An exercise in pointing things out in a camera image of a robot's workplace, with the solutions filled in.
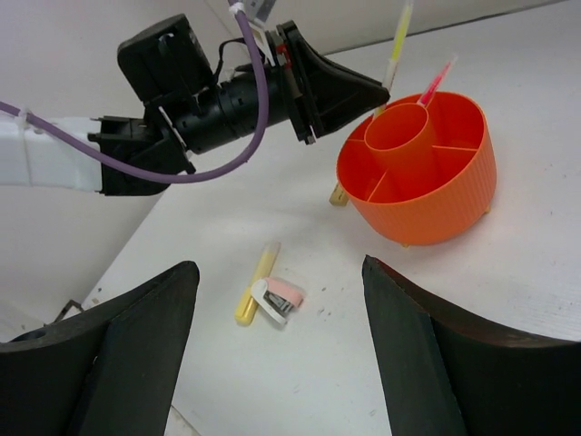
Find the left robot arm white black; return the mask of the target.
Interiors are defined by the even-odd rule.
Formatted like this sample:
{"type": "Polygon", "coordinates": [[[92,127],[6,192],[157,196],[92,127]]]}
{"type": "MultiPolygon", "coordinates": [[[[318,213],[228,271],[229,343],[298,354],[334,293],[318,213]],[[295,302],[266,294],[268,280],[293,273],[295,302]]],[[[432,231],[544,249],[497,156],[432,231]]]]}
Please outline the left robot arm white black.
{"type": "Polygon", "coordinates": [[[234,171],[271,126],[290,122],[312,144],[389,100],[380,81],[320,55],[293,22],[259,45],[243,4],[230,11],[251,60],[228,80],[211,67],[185,15],[118,47],[118,65],[143,104],[140,118],[76,119],[68,133],[65,120],[2,104],[2,184],[156,195],[234,171]]]}

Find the pink highlighter pen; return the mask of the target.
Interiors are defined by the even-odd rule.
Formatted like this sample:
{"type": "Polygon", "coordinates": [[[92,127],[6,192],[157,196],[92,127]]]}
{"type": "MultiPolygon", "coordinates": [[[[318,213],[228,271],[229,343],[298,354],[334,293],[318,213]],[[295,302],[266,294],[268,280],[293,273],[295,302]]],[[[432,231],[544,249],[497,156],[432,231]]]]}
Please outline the pink highlighter pen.
{"type": "Polygon", "coordinates": [[[454,54],[441,68],[441,70],[437,73],[437,75],[432,79],[429,83],[425,91],[421,94],[419,99],[417,100],[417,104],[427,107],[432,99],[434,98],[436,92],[446,79],[447,75],[455,65],[456,61],[458,60],[458,55],[454,54]]]}

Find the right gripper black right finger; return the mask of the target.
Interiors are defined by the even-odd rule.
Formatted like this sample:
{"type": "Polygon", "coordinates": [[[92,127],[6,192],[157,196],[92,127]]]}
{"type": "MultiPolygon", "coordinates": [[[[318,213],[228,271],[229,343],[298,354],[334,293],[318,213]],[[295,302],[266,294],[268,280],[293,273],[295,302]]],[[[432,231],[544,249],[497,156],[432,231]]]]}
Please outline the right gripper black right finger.
{"type": "Polygon", "coordinates": [[[369,328],[395,435],[577,435],[580,345],[492,322],[374,257],[369,328]]]}

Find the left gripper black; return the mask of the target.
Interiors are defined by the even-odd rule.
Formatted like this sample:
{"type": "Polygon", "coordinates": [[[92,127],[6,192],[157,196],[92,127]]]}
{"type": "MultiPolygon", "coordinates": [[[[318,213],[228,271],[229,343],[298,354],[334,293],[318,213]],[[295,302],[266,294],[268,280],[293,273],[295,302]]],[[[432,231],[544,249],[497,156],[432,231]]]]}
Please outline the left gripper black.
{"type": "Polygon", "coordinates": [[[306,144],[390,99],[380,81],[320,55],[292,21],[270,32],[270,48],[276,54],[270,68],[270,124],[290,121],[306,144]]]}

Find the small tan wooden block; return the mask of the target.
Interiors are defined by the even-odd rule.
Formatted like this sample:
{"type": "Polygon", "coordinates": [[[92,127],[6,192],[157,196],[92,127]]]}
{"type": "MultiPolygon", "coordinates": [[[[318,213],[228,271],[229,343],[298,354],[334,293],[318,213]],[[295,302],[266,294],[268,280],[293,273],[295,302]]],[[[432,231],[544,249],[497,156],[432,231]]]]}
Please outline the small tan wooden block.
{"type": "Polygon", "coordinates": [[[349,197],[340,183],[336,183],[330,195],[329,202],[335,207],[345,207],[348,204],[349,197]]]}

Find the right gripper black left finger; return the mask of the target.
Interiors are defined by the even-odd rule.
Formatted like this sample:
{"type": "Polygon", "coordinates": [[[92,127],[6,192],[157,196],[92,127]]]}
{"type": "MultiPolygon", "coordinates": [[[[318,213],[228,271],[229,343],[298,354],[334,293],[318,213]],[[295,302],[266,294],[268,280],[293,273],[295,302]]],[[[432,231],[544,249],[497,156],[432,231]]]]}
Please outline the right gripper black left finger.
{"type": "Polygon", "coordinates": [[[2,343],[2,434],[164,434],[199,281],[184,261],[2,343]]]}

